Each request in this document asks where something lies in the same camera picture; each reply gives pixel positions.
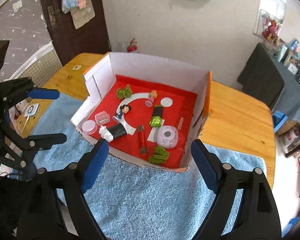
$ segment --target pink container lid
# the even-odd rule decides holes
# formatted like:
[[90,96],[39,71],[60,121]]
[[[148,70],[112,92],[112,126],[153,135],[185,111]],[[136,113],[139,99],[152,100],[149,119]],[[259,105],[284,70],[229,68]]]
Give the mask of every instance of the pink container lid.
[[95,133],[97,130],[98,130],[98,126],[96,122],[93,120],[87,120],[82,125],[82,131],[87,135],[91,135]]

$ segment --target star wallpaper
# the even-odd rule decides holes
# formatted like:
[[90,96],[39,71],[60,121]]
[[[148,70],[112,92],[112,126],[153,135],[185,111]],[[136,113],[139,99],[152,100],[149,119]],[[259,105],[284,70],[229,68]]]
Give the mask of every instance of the star wallpaper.
[[40,0],[8,0],[4,3],[0,7],[0,40],[10,41],[0,73],[2,82],[51,41]]

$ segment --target red tube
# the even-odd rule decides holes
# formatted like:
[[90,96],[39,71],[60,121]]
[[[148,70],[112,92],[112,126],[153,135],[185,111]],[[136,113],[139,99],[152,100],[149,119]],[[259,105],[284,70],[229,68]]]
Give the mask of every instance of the red tube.
[[138,142],[139,142],[140,154],[148,154],[145,128],[143,127],[143,125],[138,126]]

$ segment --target green foil wrapper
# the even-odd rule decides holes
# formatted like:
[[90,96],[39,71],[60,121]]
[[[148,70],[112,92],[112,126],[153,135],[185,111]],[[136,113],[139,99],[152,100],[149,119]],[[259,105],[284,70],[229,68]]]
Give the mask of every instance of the green foil wrapper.
[[151,127],[161,127],[161,117],[160,116],[153,116],[149,123]]

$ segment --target white box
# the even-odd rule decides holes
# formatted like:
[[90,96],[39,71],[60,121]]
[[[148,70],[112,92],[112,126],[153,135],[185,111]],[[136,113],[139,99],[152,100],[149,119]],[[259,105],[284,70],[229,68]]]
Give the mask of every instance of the white box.
[[89,96],[74,114],[71,122],[87,141],[92,145],[97,143],[98,140],[81,131],[81,126],[112,88],[116,82],[116,74],[148,82],[161,83],[195,93],[198,96],[194,106],[185,154],[179,168],[168,169],[151,164],[113,147],[109,148],[111,155],[138,166],[147,165],[161,170],[176,172],[186,171],[192,161],[190,153],[191,142],[198,138],[198,134],[203,125],[202,112],[205,97],[207,96],[206,88],[208,85],[209,72],[209,70],[202,67],[196,67],[188,63],[167,58],[136,53],[107,53],[99,62],[84,72],[84,80]]

